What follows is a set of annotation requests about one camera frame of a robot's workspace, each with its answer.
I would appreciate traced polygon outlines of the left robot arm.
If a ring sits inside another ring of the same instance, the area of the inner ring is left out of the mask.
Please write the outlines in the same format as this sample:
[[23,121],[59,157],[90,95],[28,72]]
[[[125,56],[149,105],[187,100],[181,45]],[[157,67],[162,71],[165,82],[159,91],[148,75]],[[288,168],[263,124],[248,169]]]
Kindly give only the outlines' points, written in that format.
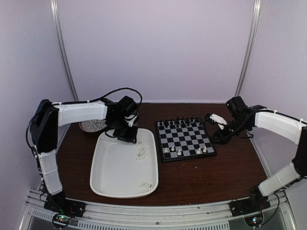
[[62,183],[59,178],[56,154],[71,124],[89,120],[103,120],[103,132],[107,136],[127,143],[137,142],[139,104],[131,97],[124,96],[118,102],[107,98],[75,102],[51,102],[43,99],[35,115],[28,123],[26,137],[31,138],[30,149],[38,163],[50,204],[59,213],[69,209],[69,202],[61,195]]

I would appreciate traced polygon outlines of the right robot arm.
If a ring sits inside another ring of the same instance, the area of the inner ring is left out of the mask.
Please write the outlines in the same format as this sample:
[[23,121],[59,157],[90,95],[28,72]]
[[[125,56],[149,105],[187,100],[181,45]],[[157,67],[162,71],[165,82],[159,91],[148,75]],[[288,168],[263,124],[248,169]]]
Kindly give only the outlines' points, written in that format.
[[263,105],[248,106],[240,96],[228,100],[226,107],[231,121],[216,113],[207,114],[204,118],[205,122],[218,125],[209,137],[212,143],[225,145],[232,137],[251,131],[256,135],[253,143],[263,156],[268,157],[270,150],[274,156],[278,151],[283,157],[290,155],[287,160],[278,159],[275,165],[281,168],[272,171],[270,177],[251,189],[246,208],[254,212],[264,204],[264,198],[306,179],[307,122]]

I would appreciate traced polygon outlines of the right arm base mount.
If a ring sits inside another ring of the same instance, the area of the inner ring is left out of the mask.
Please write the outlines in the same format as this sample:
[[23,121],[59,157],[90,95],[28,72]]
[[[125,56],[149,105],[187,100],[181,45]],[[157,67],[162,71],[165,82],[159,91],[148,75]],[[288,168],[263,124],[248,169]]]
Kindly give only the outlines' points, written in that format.
[[229,203],[230,211],[233,217],[247,215],[255,212],[260,212],[264,209],[270,208],[268,200],[261,201],[260,203],[253,202],[250,198],[241,200],[233,200]]

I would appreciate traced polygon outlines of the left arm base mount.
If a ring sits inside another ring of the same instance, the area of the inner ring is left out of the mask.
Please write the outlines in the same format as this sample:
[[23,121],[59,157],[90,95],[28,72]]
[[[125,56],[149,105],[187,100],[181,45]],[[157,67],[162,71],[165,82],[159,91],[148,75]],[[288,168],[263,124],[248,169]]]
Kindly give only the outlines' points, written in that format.
[[44,203],[44,209],[61,213],[70,217],[82,218],[85,212],[86,204],[80,201],[73,201],[64,199],[62,201],[56,201],[48,198]]

